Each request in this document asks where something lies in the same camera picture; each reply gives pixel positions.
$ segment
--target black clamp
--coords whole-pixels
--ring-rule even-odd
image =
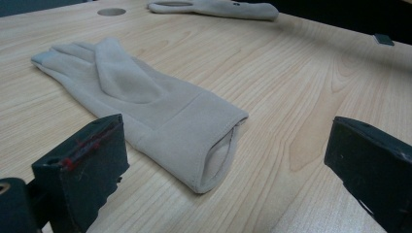
[[[86,232],[129,167],[121,115],[88,124],[32,164],[35,179],[0,180],[0,232]]]
[[[411,146],[372,125],[337,116],[325,164],[387,232],[412,232]]]

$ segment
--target dark background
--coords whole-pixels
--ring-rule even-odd
[[[412,45],[412,4],[400,0],[237,0],[266,2],[280,13]]]
[[[86,0],[0,0],[0,17],[63,7]]]

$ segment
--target circular hole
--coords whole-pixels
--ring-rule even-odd
[[[124,13],[126,13],[126,10],[121,8],[107,8],[100,10],[97,13],[103,17],[115,17],[123,15]]]
[[[54,165],[54,164],[57,164],[59,161],[60,160],[58,158],[51,158],[46,162],[46,164],[47,165]]]
[[[10,185],[8,183],[0,183],[0,195],[9,190]]]

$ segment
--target beige glove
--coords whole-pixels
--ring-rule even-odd
[[[115,39],[32,57],[97,117],[122,114],[126,140],[196,193],[227,173],[248,114],[210,91],[130,57]]]
[[[274,20],[279,11],[269,3],[239,3],[224,0],[150,0],[154,13],[198,13],[214,17]]]

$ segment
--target table surface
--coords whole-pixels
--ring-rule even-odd
[[[126,14],[97,14],[106,8]],[[54,44],[116,37],[250,114],[226,178],[204,195],[127,145],[130,168],[88,232],[384,232],[323,159],[335,116],[412,144],[411,46],[285,14],[156,15],[138,0],[3,17],[0,31],[2,178],[31,181],[35,160],[95,119],[30,63]]]

